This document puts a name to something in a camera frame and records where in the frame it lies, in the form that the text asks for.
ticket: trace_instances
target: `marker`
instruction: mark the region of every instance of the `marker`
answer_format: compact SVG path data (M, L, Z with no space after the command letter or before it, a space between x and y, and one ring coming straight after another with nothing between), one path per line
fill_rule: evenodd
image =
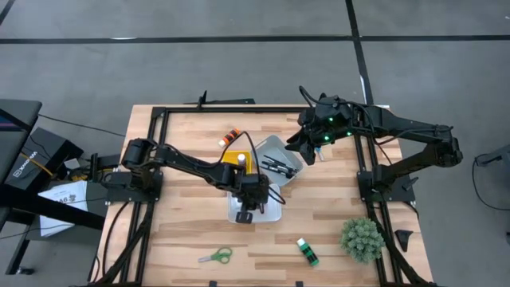
M316 147L316 153L319 155L320 161L324 161L324 155L322 154L320 147Z
M274 158L272 158L272 157L270 157L270 156L267 156L267 155L264 155L264 157L265 157L266 159L268 159L268 161L269 161L270 163L279 164L279 165L281 165L281 166L283 166L283 167L287 168L289 171L297 173L297 169L296 169L296 168L292 168L292 167L288 166L287 164L282 163L280 160L274 159Z
M277 165L277 164L275 164L275 163L268 163L268 162L266 162L266 161L264 161L264 160L263 160L263 161L262 161L262 164L265 164L265 165L267 165L267 166L269 166L269 167L280 168L280 169L281 169L282 171L284 171L284 172L290 172L290 173L292 173L292 172L288 169L288 167L282 167L282 166L279 166L279 165Z
M235 128L232 131L230 131L228 134L223 136L223 139L218 141L218 144L220 145L220 147L225 147L227 144L229 144L231 141L233 141L233 139L237 138L240 133L241 133L241 131L239 131L238 128Z
M297 245L300 247L300 250L303 252L304 256L306 256L308 259L308 263L310 263L310 265L315 266L319 264L319 258L315 253L313 253L312 248L303 238L300 238L297 241Z
M246 165L246 155L239 154L237 156L237 164L239 164L240 166Z
M275 167L261 167L261 168L264 168L265 170L276 172L278 174L284 175L287 179L291 179L292 178L291 174L286 173L284 171L281 171L281 170L279 170L279 169L277 169Z

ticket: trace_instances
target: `black box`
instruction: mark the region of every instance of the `black box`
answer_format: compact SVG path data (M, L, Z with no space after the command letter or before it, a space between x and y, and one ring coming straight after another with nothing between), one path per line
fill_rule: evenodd
M65 175L64 161L79 158L83 150L70 141L37 128L28 137L22 152L58 175ZM19 155L5 181L24 191L38 193L50 180L50 176L35 163Z

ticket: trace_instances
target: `white paper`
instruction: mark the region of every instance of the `white paper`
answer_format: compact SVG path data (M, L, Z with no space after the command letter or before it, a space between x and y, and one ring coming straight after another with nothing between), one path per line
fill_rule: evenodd
M58 201L79 208L81 210L88 211L87 202L85 201L87 196L87 182L85 181L77 181L75 183L62 184L60 186L56 186L50 189L49 191L43 191L39 193L39 196L42 196L46 199L51 199L53 201ZM71 226L74 226L74 224L72 223L63 222L42 215L40 215L40 222L42 237L48 237L50 235L66 230Z

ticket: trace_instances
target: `green glue stick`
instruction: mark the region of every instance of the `green glue stick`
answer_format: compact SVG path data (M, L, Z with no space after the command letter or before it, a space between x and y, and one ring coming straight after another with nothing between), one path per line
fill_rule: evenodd
M317 258L317 255L313 253L312 248L303 238L300 238L297 241L297 245L300 247L304 256L308 259L308 263L310 263L310 265L315 266L319 264L319 258Z

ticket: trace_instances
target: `white cap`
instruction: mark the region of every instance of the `white cap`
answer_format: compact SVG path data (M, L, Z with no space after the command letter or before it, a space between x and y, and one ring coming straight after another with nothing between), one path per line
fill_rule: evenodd
M303 246L303 245L304 245L304 243L306 243L306 241L305 241L303 238L299 238L299 239L297 240L297 245L298 245L298 246Z
M246 155L239 154L237 156L237 161L239 162L239 164L245 164L246 163Z

